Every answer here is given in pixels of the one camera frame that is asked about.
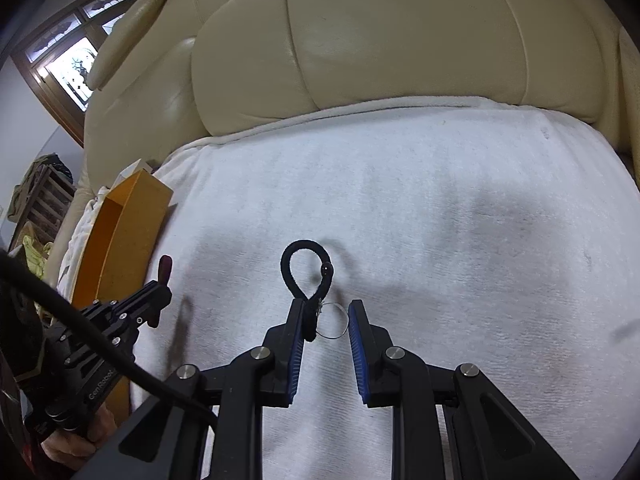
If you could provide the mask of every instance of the wooden window frame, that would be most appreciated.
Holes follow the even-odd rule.
[[[68,131],[69,135],[80,146],[84,146],[84,112],[69,97],[65,89],[60,87],[51,74],[47,74],[46,77],[41,76],[38,73],[38,67],[57,58],[84,36],[98,50],[107,38],[107,33],[102,28],[102,25],[126,12],[136,0],[124,0],[99,12],[92,18],[89,18],[82,9],[82,6],[90,1],[92,0],[76,0],[64,9],[59,10],[20,41],[11,54],[17,69],[29,88],[31,88],[31,91],[46,108],[47,112]],[[55,26],[57,22],[71,14],[76,15],[81,24],[31,62],[26,55],[27,49],[47,30]]]

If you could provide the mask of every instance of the white cloth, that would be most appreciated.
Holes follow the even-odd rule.
[[[282,251],[311,238],[334,262],[330,300],[364,300],[425,362],[478,364],[582,480],[609,480],[640,438],[640,195],[626,169],[558,112],[362,106],[376,107],[197,141],[156,173],[174,196],[149,278],[171,255],[174,298],[142,327],[138,363],[164,379],[260,344],[290,305]],[[293,264],[313,290],[315,256]],[[362,405],[348,337],[306,344],[293,405],[264,413],[264,477],[387,479],[390,457],[390,410]]]
[[[78,277],[78,270],[80,269],[80,261],[82,260],[86,241],[89,239],[89,234],[91,234],[91,229],[94,227],[95,219],[98,218],[98,211],[100,211],[104,197],[108,192],[108,187],[101,187],[98,190],[98,195],[89,200],[86,206],[84,206],[84,212],[78,224],[76,224],[74,233],[66,248],[66,253],[62,257],[56,288],[58,292],[69,301],[72,299],[74,287],[76,286],[76,278]]]

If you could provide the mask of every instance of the black hair tie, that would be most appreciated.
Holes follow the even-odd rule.
[[[320,275],[322,281],[318,285],[318,289],[311,296],[307,298],[305,293],[302,292],[296,280],[293,279],[291,273],[291,257],[300,249],[308,249],[313,251],[322,265],[320,267]],[[280,260],[280,272],[282,273],[282,279],[285,285],[291,291],[294,298],[305,301],[305,306],[302,311],[302,337],[306,341],[313,341],[316,338],[316,328],[318,326],[318,313],[322,300],[329,293],[329,287],[331,287],[331,279],[334,276],[334,266],[331,263],[329,254],[324,250],[324,247],[312,240],[298,240],[290,244],[282,253],[282,259]]]

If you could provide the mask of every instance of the window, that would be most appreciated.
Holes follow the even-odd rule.
[[[12,53],[44,107],[82,146],[86,85],[98,49],[136,0],[77,0],[49,18]]]

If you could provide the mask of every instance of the metal ring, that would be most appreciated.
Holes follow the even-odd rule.
[[[324,337],[325,339],[340,339],[343,335],[345,335],[347,333],[347,330],[349,329],[349,314],[347,314],[347,310],[337,301],[321,301],[320,302],[320,308],[318,309],[318,316],[320,317],[320,314],[322,314],[322,307],[324,307],[325,305],[335,305],[338,310],[340,310],[343,314],[344,314],[344,318],[347,320],[345,326],[344,326],[344,330],[342,331],[342,333],[339,336],[328,336],[328,335],[324,335],[322,333],[320,333],[320,331],[318,330],[318,327],[316,326],[316,333],[320,336],[320,337]]]

